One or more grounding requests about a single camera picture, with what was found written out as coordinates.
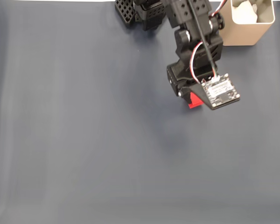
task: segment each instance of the red object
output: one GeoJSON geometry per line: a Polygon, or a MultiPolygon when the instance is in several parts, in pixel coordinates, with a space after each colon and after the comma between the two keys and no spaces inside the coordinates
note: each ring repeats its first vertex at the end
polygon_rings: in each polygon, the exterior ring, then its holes
{"type": "Polygon", "coordinates": [[[191,98],[192,103],[189,104],[189,107],[191,109],[203,104],[203,101],[198,96],[196,96],[194,93],[192,93],[192,92],[190,93],[190,98],[191,98]]]}

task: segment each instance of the circuit board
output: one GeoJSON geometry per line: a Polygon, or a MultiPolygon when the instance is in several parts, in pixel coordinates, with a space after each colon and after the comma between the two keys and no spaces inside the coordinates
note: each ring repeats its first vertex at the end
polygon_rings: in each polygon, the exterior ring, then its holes
{"type": "Polygon", "coordinates": [[[240,98],[228,74],[202,83],[202,87],[213,108],[238,101],[240,98]]]}

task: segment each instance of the red and white wire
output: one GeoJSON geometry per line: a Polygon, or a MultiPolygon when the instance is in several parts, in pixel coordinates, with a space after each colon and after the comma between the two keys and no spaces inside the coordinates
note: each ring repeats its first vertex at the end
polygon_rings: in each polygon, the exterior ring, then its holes
{"type": "Polygon", "coordinates": [[[211,16],[214,16],[215,14],[217,14],[218,12],[220,12],[221,8],[224,6],[225,2],[227,0],[222,0],[220,5],[218,6],[218,8],[216,8],[216,10],[211,14],[211,16]]]}
{"type": "MultiPolygon", "coordinates": [[[[196,54],[196,51],[198,50],[198,48],[200,47],[200,45],[202,45],[202,41],[200,41],[197,45],[196,45],[196,47],[194,47],[194,49],[193,49],[193,52],[192,52],[192,55],[191,55],[191,58],[190,58],[190,72],[191,72],[191,75],[192,75],[192,77],[193,77],[193,79],[195,79],[195,81],[197,82],[197,83],[200,83],[199,82],[199,80],[198,80],[198,78],[195,76],[195,73],[194,73],[194,68],[193,68],[193,63],[194,63],[194,58],[195,58],[195,54],[196,54]]],[[[214,77],[216,77],[216,75],[217,75],[217,73],[216,73],[216,71],[214,70],[214,69],[212,69],[213,70],[213,73],[214,73],[214,77]]]]}

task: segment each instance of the beige cup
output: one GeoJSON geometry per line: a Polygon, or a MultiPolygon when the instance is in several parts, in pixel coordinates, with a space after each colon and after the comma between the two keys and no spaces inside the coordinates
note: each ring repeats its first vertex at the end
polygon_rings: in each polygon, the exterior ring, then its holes
{"type": "Polygon", "coordinates": [[[232,5],[238,7],[243,1],[227,0],[220,11],[225,20],[225,28],[219,31],[224,46],[254,45],[275,22],[273,0],[264,0],[257,10],[257,23],[235,23],[232,19],[232,5]]]}

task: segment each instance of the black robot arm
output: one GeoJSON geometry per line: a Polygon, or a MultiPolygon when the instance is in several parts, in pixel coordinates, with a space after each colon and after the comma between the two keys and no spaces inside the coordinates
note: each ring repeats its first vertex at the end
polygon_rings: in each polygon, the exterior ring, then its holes
{"type": "Polygon", "coordinates": [[[175,41],[180,59],[167,67],[176,96],[192,105],[194,94],[211,109],[239,100],[228,74],[219,76],[215,64],[223,47],[218,34],[224,28],[220,7],[211,14],[209,0],[116,0],[115,7],[127,26],[138,21],[144,30],[154,29],[167,15],[171,27],[179,27],[175,41]]]}

